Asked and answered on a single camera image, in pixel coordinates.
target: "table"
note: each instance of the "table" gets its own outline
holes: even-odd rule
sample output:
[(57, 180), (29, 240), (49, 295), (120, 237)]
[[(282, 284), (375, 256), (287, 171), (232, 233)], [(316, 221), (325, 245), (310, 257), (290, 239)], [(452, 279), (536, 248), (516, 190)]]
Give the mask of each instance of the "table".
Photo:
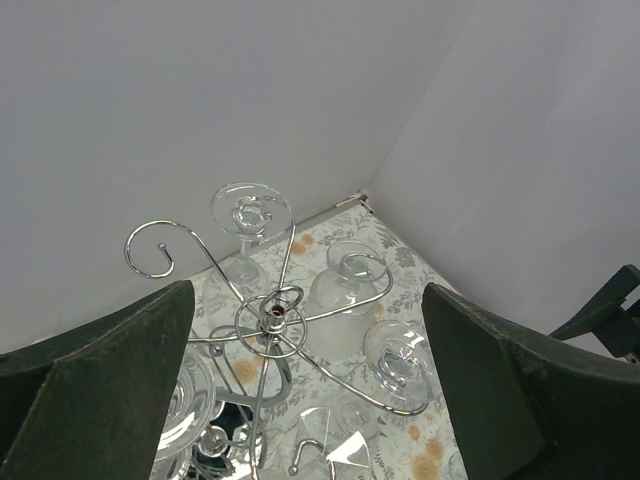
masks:
[[(422, 292), (427, 283), (436, 282), (452, 288), (362, 204), (297, 233), (287, 283), (295, 283), (308, 292), (313, 278), (326, 268), (325, 253), (329, 245), (347, 239), (363, 242), (384, 255), (393, 273), (394, 287), (380, 301), (376, 320), (421, 320)], [(282, 240), (252, 255), (265, 268), (274, 284), (278, 279), (285, 248), (286, 240)], [(226, 292), (212, 295), (211, 287), (207, 287), (208, 275), (209, 272), (203, 272), (191, 278), (196, 291), (193, 330), (201, 337), (208, 336), (215, 326), (232, 324), (239, 306), (239, 302)], [(244, 349), (239, 342), (229, 345), (228, 354), (234, 371), (248, 392), (255, 392), (262, 359)], [(290, 395), (286, 402), (264, 409), (262, 413), (268, 438), (265, 466), (281, 467), (283, 471), (284, 466), (290, 463), (293, 452), (287, 436), (293, 420), (302, 410), (322, 405), (340, 390), (334, 382), (299, 357), (289, 358), (289, 364), (293, 374)], [(368, 374), (361, 354), (332, 362), (330, 368), (376, 398), (389, 398)], [(273, 394), (279, 385), (276, 368), (270, 368), (268, 375), (266, 393)], [(380, 440), (377, 451), (372, 452), (374, 480), (467, 478), (437, 373), (432, 380), (435, 399), (420, 416), (402, 418), (379, 411)], [(453, 464), (458, 465), (457, 468), (450, 468), (452, 458), (455, 458)]]

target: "glass stem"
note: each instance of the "glass stem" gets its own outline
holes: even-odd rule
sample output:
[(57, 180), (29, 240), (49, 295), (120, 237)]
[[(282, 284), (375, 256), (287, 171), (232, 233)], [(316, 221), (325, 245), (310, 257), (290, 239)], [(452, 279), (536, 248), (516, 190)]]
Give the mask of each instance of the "glass stem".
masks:
[(238, 255), (238, 260), (241, 262), (246, 262), (249, 259), (249, 249), (251, 248), (251, 240), (245, 240), (244, 238), (240, 241), (240, 255)]

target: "metal hook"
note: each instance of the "metal hook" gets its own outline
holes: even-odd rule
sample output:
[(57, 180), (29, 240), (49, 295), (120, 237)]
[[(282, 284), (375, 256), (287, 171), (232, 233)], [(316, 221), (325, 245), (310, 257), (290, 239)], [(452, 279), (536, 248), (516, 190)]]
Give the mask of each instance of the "metal hook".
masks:
[[(313, 438), (304, 438), (300, 440), (298, 446), (296, 447), (293, 461), (289, 466), (289, 475), (292, 477), (298, 475), (298, 472), (300, 471), (300, 460), (302, 459), (302, 451), (305, 449), (305, 447), (313, 447), (320, 453), (324, 454), (324, 445), (322, 444), (322, 442), (314, 440)], [(327, 464), (329, 466), (329, 480), (336, 480), (336, 466), (330, 460), (327, 460)]]

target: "white wall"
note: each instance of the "white wall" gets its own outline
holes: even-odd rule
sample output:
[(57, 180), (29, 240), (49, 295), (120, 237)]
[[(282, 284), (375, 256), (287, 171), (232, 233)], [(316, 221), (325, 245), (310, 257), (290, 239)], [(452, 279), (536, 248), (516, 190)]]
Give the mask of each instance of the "white wall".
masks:
[[(0, 352), (159, 288), (123, 260), (139, 223), (236, 248), (209, 214), (225, 183), (297, 213), (369, 185), (474, 3), (1, 2)], [(158, 235), (140, 250), (171, 242), (174, 279), (206, 266)]]
[(371, 193), (472, 299), (568, 320), (640, 264), (640, 2), (480, 0)]

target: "orange flower pattern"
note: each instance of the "orange flower pattern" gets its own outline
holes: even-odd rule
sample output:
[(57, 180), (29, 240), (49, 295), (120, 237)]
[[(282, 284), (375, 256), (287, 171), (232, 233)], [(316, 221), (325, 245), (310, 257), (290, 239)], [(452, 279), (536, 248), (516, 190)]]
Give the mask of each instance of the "orange flower pattern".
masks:
[(444, 446), (440, 440), (432, 438), (427, 442), (427, 455), (429, 455), (429, 458), (437, 462), (442, 458), (443, 454)]
[(420, 438), (420, 427), (417, 425), (411, 425), (409, 427), (409, 436), (411, 437), (411, 440), (418, 441)]
[(258, 367), (258, 368), (262, 368), (262, 364), (264, 363), (264, 358), (261, 357), (260, 355), (254, 355), (253, 356), (253, 364)]
[(258, 376), (256, 366), (252, 362), (247, 362), (246, 360), (240, 360), (239, 362), (234, 363), (233, 371), (236, 373), (238, 380), (240, 380), (243, 385), (250, 384)]
[(302, 240), (302, 243), (304, 243), (307, 247), (316, 243), (316, 240), (311, 235), (308, 235), (308, 234), (303, 235), (301, 240)]
[(415, 480), (438, 480), (438, 467), (428, 455), (417, 455), (411, 461), (411, 473)]
[(293, 242), (293, 246), (291, 247), (291, 253), (301, 257), (307, 251), (307, 247), (304, 246), (301, 242)]

